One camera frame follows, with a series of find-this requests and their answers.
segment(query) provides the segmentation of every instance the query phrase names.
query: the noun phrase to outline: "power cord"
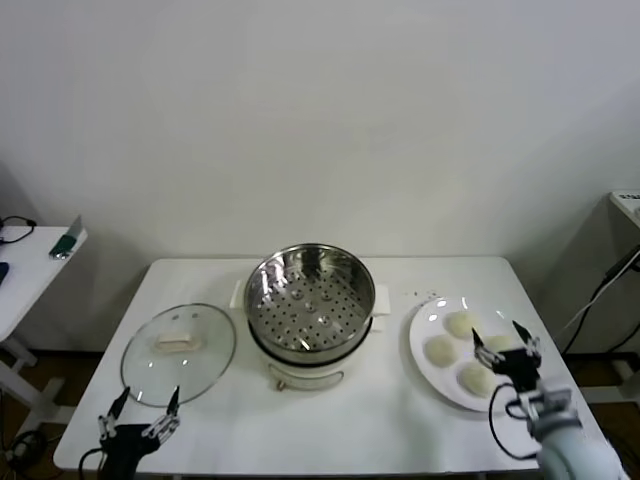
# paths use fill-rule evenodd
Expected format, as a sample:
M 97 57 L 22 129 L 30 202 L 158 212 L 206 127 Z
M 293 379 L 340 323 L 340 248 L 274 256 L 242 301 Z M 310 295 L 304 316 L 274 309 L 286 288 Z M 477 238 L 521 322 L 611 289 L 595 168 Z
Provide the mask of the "power cord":
M 632 248 L 624 257 L 622 257 L 613 267 L 611 267 L 607 271 L 602 282 L 600 283 L 600 285 L 598 285 L 596 290 L 593 292 L 593 295 L 591 295 L 591 299 L 589 300 L 589 303 L 587 303 L 584 307 L 578 310 L 576 314 L 573 316 L 573 318 L 571 318 L 571 320 L 569 320 L 569 322 L 567 322 L 567 324 L 564 327 L 562 327 L 562 329 L 560 329 L 554 335 L 554 338 L 557 338 L 562 334 L 562 332 L 564 332 L 567 328 L 569 328 L 578 318 L 580 318 L 580 322 L 578 323 L 578 328 L 576 329 L 573 336 L 569 340 L 569 343 L 567 344 L 567 346 L 562 351 L 563 355 L 565 355 L 569 351 L 569 348 L 571 348 L 571 346 L 575 342 L 576 338 L 580 334 L 580 331 L 582 330 L 582 327 L 584 326 L 589 310 L 591 310 L 591 307 L 593 306 L 593 304 L 595 304 L 596 301 L 598 301 L 598 299 L 602 296 L 602 294 L 629 270 L 640 272 L 640 265 L 636 265 L 636 262 L 638 262 L 639 258 L 640 258 L 640 245 L 637 245 L 636 247 Z M 628 338 L 625 338 L 618 345 L 612 347 L 612 349 L 607 350 L 607 353 L 610 353 L 616 348 L 619 348 L 622 345 L 624 345 L 626 342 L 628 342 L 631 339 L 631 337 L 633 337 L 633 335 L 635 335 L 635 333 L 637 333 L 638 330 L 640 330 L 640 323 L 638 324 L 638 326 L 636 326 L 636 329 L 634 329 L 634 331 L 628 336 Z
M 495 442 L 500 447 L 500 450 L 502 450 L 504 453 L 509 455 L 509 457 L 513 458 L 514 460 L 533 460 L 538 455 L 537 452 L 536 453 L 530 453 L 529 455 L 516 455 L 514 453 L 511 453 L 509 450 L 507 450 L 507 448 L 498 439 L 498 435 L 496 434 L 496 429 L 495 429 L 495 427 L 493 425 L 493 406 L 495 404 L 496 397 L 498 396 L 498 392 L 500 392 L 500 390 L 502 390 L 503 388 L 507 388 L 507 387 L 513 388 L 515 390 L 513 384 L 511 384 L 511 383 L 502 383 L 502 384 L 500 384 L 500 385 L 498 385 L 496 387 L 496 389 L 493 391 L 493 395 L 491 395 L 491 400 L 489 401 L 489 428 L 491 429 L 491 435 L 493 436 L 493 439 L 495 440 Z M 511 414 L 509 412 L 509 409 L 506 409 L 506 411 L 507 411 L 507 415 L 509 415 L 511 418 L 515 418 L 517 420 L 524 420 L 524 418 L 519 418 L 517 416 L 511 416 Z
M 513 413 L 513 411 L 511 410 L 513 406 L 514 405 L 508 405 L 508 404 L 504 406 L 504 411 L 507 412 L 507 415 L 509 415 L 514 420 L 526 420 L 527 417 L 525 415 L 517 415 Z
M 4 391 L 0 390 L 0 446 L 9 467 L 6 473 L 13 472 L 25 480 L 54 480 L 60 477 L 64 473 L 62 470 L 54 475 L 38 478 L 25 473 L 26 469 L 44 457 L 47 446 L 56 439 L 47 440 L 44 433 L 30 430 L 18 435 L 7 447 L 4 440 L 4 413 Z
M 567 343 L 567 346 L 564 347 L 564 350 L 562 350 L 562 355 L 567 354 L 569 349 L 573 346 L 573 343 L 576 341 L 576 338 L 578 338 L 578 335 L 580 335 L 580 332 L 582 331 L 582 327 L 584 326 L 584 321 L 587 319 L 587 315 L 589 314 L 589 311 L 591 310 L 593 303 L 596 301 L 596 299 L 600 295 L 600 292 L 602 292 L 602 290 L 605 288 L 606 285 L 607 285 L 607 282 L 603 280 L 602 282 L 600 282 L 600 285 L 598 285 L 598 288 L 596 288 L 593 291 L 593 294 L 589 299 L 589 303 L 587 304 L 588 306 L 584 309 L 584 312 L 582 312 L 582 317 L 580 317 L 580 321 L 578 322 L 578 328 L 576 328 L 576 331 L 573 332 L 573 335 L 571 336 L 569 343 Z
M 91 450 L 87 450 L 86 452 L 84 452 L 82 454 L 82 457 L 80 457 L 80 463 L 78 464 L 78 478 L 80 478 L 80 480 L 84 480 L 84 462 L 85 460 L 93 454 L 102 452 L 102 448 L 101 447 L 97 447 L 97 448 L 92 448 Z
M 30 227 L 29 231 L 27 233 L 25 233 L 24 235 L 22 235 L 22 236 L 20 236 L 18 238 L 14 238 L 12 240 L 5 240 L 3 237 L 0 237 L 0 245 L 2 245 L 2 244 L 8 245 L 8 244 L 11 244 L 11 243 L 18 243 L 19 241 L 24 240 L 29 235 L 31 235 L 33 233 L 33 231 L 35 230 L 35 228 L 38 226 L 36 221 L 35 220 L 31 220 L 30 218 L 21 217 L 20 215 L 10 215 L 8 217 L 0 218 L 0 228 L 2 228 L 6 224 L 7 220 L 13 220 L 13 219 L 22 220 L 27 225 L 27 227 Z

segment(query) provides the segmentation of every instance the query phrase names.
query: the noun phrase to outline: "table leg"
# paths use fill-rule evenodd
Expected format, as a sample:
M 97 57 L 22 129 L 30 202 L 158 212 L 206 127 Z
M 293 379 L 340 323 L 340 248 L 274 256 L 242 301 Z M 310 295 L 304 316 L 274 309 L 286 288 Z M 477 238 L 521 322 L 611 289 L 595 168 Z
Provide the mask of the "table leg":
M 634 373 L 626 362 L 613 362 L 623 383 L 613 387 L 583 387 L 580 389 L 587 403 L 633 402 L 640 406 L 640 372 Z
M 52 378 L 41 392 L 5 363 L 0 362 L 0 388 L 30 410 L 18 433 L 35 430 L 41 423 L 69 423 L 75 407 L 62 407 L 54 403 L 63 384 L 64 379 Z
M 22 360 L 22 363 L 24 365 L 33 367 L 38 362 L 36 356 L 29 350 L 27 350 L 27 347 L 25 347 L 14 337 L 7 338 L 4 342 L 2 342 L 2 348 L 13 355 L 16 360 Z

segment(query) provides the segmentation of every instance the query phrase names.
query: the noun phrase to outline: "glass lid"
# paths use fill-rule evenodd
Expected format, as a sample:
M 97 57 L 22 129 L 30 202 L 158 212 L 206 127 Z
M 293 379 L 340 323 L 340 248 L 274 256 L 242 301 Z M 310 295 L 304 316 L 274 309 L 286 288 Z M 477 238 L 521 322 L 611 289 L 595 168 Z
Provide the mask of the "glass lid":
M 232 320 L 194 303 L 170 308 L 143 325 L 122 356 L 122 383 L 151 407 L 166 407 L 176 386 L 180 403 L 202 395 L 225 372 L 236 348 Z

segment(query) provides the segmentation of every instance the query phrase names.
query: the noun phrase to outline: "floor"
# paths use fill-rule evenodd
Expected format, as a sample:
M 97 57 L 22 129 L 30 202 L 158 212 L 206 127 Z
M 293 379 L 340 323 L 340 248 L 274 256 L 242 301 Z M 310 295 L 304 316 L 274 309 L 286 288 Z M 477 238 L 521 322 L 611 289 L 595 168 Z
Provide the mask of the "floor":
M 0 360 L 8 361 L 8 358 L 0 353 Z M 65 405 L 77 405 L 98 362 L 99 358 L 95 357 L 41 355 L 39 356 L 38 364 L 35 367 L 23 368 L 21 375 L 39 389 L 43 388 L 51 377 L 65 377 L 67 382 L 58 395 L 57 401 Z M 574 376 L 580 386 L 614 385 L 618 381 L 615 371 L 608 364 L 602 362 L 569 363 L 569 368 L 574 372 Z M 22 424 L 22 421 L 27 415 L 27 409 L 8 395 L 5 396 L 4 403 L 5 441 L 8 442 L 13 438 L 15 432 Z M 618 450 L 629 476 L 632 479 L 640 480 L 640 410 L 632 403 L 594 405 L 592 406 L 592 410 L 605 435 L 608 436 L 614 447 Z M 54 439 L 56 436 L 62 434 L 64 427 L 59 425 L 43 425 L 41 430 L 47 438 Z M 58 473 L 60 473 L 60 476 L 57 478 L 61 480 L 78 478 L 76 472 L 60 472 L 53 465 L 52 458 L 56 443 L 55 440 L 52 441 L 48 446 L 46 458 L 43 458 L 38 464 L 26 472 L 33 480 L 51 478 L 51 476 Z M 2 461 L 2 463 L 0 463 L 0 480 L 13 478 L 13 474 L 8 474 L 5 477 L 6 472 L 6 464 Z M 95 480 L 96 478 L 95 474 L 92 473 L 86 474 L 85 477 L 88 480 Z M 464 480 L 475 479 L 476 477 L 448 476 L 429 478 L 455 478 L 456 480 Z M 537 474 L 509 474 L 489 475 L 488 478 L 491 480 L 506 480 L 539 478 L 539 476 Z

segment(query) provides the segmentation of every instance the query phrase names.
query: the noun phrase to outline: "black cable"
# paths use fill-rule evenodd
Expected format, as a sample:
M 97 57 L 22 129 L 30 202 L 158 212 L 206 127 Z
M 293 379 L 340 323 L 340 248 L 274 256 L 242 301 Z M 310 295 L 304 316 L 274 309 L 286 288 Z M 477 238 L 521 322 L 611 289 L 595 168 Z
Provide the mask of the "black cable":
M 80 457 L 80 463 L 78 464 L 78 477 L 80 478 L 80 480 L 84 480 L 84 471 L 83 471 L 84 461 L 87 459 L 89 455 L 93 455 L 94 453 L 98 453 L 101 451 L 102 451 L 102 448 L 97 447 L 97 448 L 92 448 L 91 450 L 88 450 L 82 454 L 82 457 Z
M 635 262 L 629 264 L 629 262 L 631 262 L 633 258 L 638 255 L 638 253 L 640 253 L 640 244 L 629 250 L 624 257 L 618 260 L 618 263 L 607 270 L 607 273 L 604 276 L 604 281 L 608 282 L 609 280 L 613 280 L 613 278 L 618 275 L 618 273 L 620 273 L 620 271 L 625 267 L 627 268 L 627 271 L 629 271 L 630 269 L 634 272 L 640 270 L 640 260 L 638 260 L 638 258 L 636 258 Z
M 493 439 L 496 441 L 496 443 L 500 447 L 500 450 L 502 450 L 504 453 L 509 455 L 514 460 L 533 460 L 538 455 L 537 452 L 536 453 L 530 453 L 529 455 L 515 455 L 515 454 L 511 453 L 509 450 L 507 450 L 506 447 L 502 444 L 502 442 L 500 440 L 498 440 L 498 435 L 496 434 L 496 429 L 493 426 L 493 404 L 496 401 L 496 396 L 498 395 L 498 392 L 500 390 L 502 390 L 503 388 L 507 388 L 507 387 L 514 388 L 513 384 L 511 384 L 511 383 L 502 383 L 502 384 L 500 384 L 500 385 L 498 385 L 496 387 L 496 389 L 493 391 L 493 395 L 491 395 L 491 401 L 489 401 L 489 428 L 491 429 L 491 435 L 493 436 Z
M 640 322 L 638 322 L 638 324 L 633 328 L 633 330 L 631 330 L 631 333 L 629 333 L 626 337 L 624 337 L 623 340 L 621 340 L 620 342 L 616 343 L 613 347 L 609 348 L 605 353 L 611 353 L 614 350 L 617 350 L 618 348 L 623 346 L 625 343 L 627 343 L 629 340 L 631 340 L 635 336 L 636 333 L 638 333 L 638 330 L 640 330 Z
M 527 416 L 526 415 L 518 415 L 513 413 L 513 411 L 511 411 L 511 408 L 514 407 L 515 405 L 505 405 L 504 406 L 504 411 L 507 412 L 507 415 L 509 415 L 511 418 L 513 418 L 514 420 L 526 420 Z
M 10 215 L 10 216 L 5 217 L 5 218 L 0 218 L 0 225 L 4 225 L 7 222 L 7 220 L 11 220 L 11 219 L 14 219 L 14 218 L 22 220 L 24 223 L 26 223 L 27 227 L 30 227 L 29 231 L 27 233 L 25 233 L 24 235 L 22 235 L 21 237 L 14 238 L 13 240 L 5 240 L 4 238 L 0 237 L 0 244 L 8 245 L 8 244 L 11 244 L 11 243 L 18 243 L 20 240 L 24 240 L 29 235 L 31 235 L 33 233 L 33 231 L 35 230 L 35 228 L 38 226 L 38 224 L 35 222 L 35 220 L 31 220 L 30 218 L 26 218 L 26 217 L 21 217 L 20 215 Z
M 603 279 L 602 280 L 600 285 L 598 285 L 598 288 L 596 288 L 594 290 L 594 292 L 591 295 L 591 298 L 589 299 L 588 303 L 593 302 L 593 300 L 598 296 L 600 291 L 607 285 L 607 283 L 609 283 L 609 281 L 607 279 Z M 593 305 L 590 305 L 589 307 L 587 307 L 587 309 L 584 312 L 582 312 L 582 316 L 580 317 L 580 321 L 578 322 L 578 328 L 576 328 L 576 331 L 573 332 L 573 336 L 571 337 L 571 340 L 569 340 L 569 343 L 567 343 L 567 346 L 564 347 L 564 350 L 562 350 L 562 355 L 566 355 L 567 354 L 567 352 L 569 351 L 569 349 L 573 345 L 573 342 L 575 342 L 576 338 L 578 338 L 578 335 L 580 334 L 580 331 L 582 330 L 582 327 L 584 326 L 584 321 L 587 319 L 587 315 L 589 314 L 589 310 L 591 310 L 591 307 L 593 307 Z
M 38 430 L 29 430 L 21 433 L 13 439 L 8 447 L 4 441 L 4 434 L 4 391 L 0 389 L 0 443 L 7 459 L 9 471 L 15 472 L 25 480 L 54 480 L 64 473 L 64 471 L 59 470 L 49 477 L 31 477 L 24 473 L 25 469 L 35 465 L 43 457 L 49 444 L 44 433 Z M 18 447 L 22 447 L 20 455 L 17 454 Z

